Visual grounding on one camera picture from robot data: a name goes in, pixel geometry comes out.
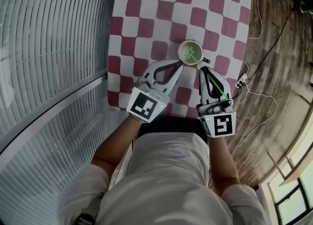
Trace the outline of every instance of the green object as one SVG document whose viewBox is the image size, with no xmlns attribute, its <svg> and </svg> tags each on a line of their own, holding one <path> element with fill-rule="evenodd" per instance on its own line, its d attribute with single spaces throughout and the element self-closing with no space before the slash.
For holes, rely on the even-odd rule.
<svg viewBox="0 0 313 225">
<path fill-rule="evenodd" d="M 191 47 L 190 49 L 188 49 L 188 50 L 186 51 L 185 57 L 188 58 L 188 59 L 190 59 L 190 57 L 192 57 L 192 58 L 195 60 L 195 62 L 197 63 L 197 60 L 196 60 L 195 57 L 193 56 L 194 53 L 195 53 L 195 52 L 192 50 L 192 47 Z M 223 91 L 221 90 L 221 88 L 217 85 L 217 83 L 213 80 L 213 78 L 212 78 L 206 71 L 204 71 L 204 72 L 207 74 L 207 76 L 208 76 L 209 79 L 213 82 L 213 84 L 218 88 L 218 90 L 222 93 L 222 95 L 224 96 L 225 100 L 227 100 L 228 97 L 224 94 L 224 92 L 223 92 Z"/>
</svg>

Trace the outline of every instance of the black cable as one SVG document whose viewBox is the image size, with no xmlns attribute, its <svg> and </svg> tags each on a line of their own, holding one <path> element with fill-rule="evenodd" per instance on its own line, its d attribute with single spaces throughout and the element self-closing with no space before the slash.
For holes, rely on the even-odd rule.
<svg viewBox="0 0 313 225">
<path fill-rule="evenodd" d="M 233 97 L 232 99 L 235 99 L 235 98 L 237 98 L 240 94 L 241 94 L 241 91 L 243 90 L 241 87 L 239 88 L 240 89 L 240 92 L 239 92 L 239 94 L 237 94 L 235 97 Z"/>
<path fill-rule="evenodd" d="M 278 41 L 279 41 L 281 35 L 283 34 L 283 31 L 284 31 L 284 28 L 285 28 L 285 26 L 286 26 L 286 23 L 287 23 L 287 21 L 288 21 L 290 15 L 291 15 L 291 13 L 292 13 L 294 10 L 295 10 L 295 8 L 292 8 L 292 10 L 290 11 L 290 13 L 288 14 L 287 19 L 286 19 L 286 21 L 285 21 L 285 23 L 284 23 L 284 25 L 283 25 L 282 31 L 280 32 L 280 34 L 279 34 L 277 40 L 275 41 L 274 45 L 270 48 L 270 50 L 267 52 L 266 56 L 263 58 L 262 62 L 260 63 L 260 65 L 258 66 L 258 68 L 256 69 L 256 71 L 254 72 L 254 74 L 252 75 L 252 77 L 250 78 L 250 80 L 249 80 L 249 82 L 248 82 L 247 84 L 249 84 L 249 83 L 251 82 L 251 80 L 252 80 L 252 78 L 255 76 L 256 72 L 260 69 L 260 67 L 262 66 L 263 62 L 264 62 L 265 59 L 268 57 L 269 53 L 272 51 L 272 49 L 273 49 L 273 48 L 276 46 L 276 44 L 278 43 Z"/>
</svg>

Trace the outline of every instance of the checkered tablecloth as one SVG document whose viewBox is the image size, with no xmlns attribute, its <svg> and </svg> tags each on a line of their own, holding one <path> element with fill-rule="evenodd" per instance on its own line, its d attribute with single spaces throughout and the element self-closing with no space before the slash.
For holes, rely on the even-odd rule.
<svg viewBox="0 0 313 225">
<path fill-rule="evenodd" d="M 133 82 L 155 61 L 178 59 L 187 39 L 202 44 L 210 67 L 235 88 L 245 54 L 251 0 L 115 0 L 109 45 L 108 98 L 125 111 Z M 198 118 L 198 70 L 184 67 L 166 114 Z"/>
</svg>

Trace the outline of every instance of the white t-shirt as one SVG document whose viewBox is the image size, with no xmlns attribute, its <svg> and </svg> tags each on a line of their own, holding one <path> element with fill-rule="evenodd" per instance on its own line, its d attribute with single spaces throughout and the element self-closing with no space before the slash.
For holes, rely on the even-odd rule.
<svg viewBox="0 0 313 225">
<path fill-rule="evenodd" d="M 82 213 L 96 225 L 265 225 L 253 189 L 233 185 L 221 198 L 207 188 L 209 149 L 192 133 L 154 133 L 138 139 L 126 177 L 108 191 L 106 172 L 86 165 L 62 193 L 61 225 Z"/>
</svg>

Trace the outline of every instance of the white bowl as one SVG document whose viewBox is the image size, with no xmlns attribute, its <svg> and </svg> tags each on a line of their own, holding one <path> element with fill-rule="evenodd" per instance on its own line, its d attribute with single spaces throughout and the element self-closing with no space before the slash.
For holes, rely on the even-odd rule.
<svg viewBox="0 0 313 225">
<path fill-rule="evenodd" d="M 193 54 L 194 58 L 190 57 L 188 59 L 188 57 L 186 57 L 186 52 L 191 47 L 193 48 L 193 51 L 194 51 L 194 54 Z M 204 58 L 203 48 L 202 48 L 201 44 L 198 43 L 197 41 L 194 41 L 194 40 L 186 40 L 186 41 L 182 42 L 178 46 L 177 55 L 178 55 L 179 59 L 184 64 L 186 64 L 188 66 L 192 66 L 192 65 L 198 64 Z"/>
</svg>

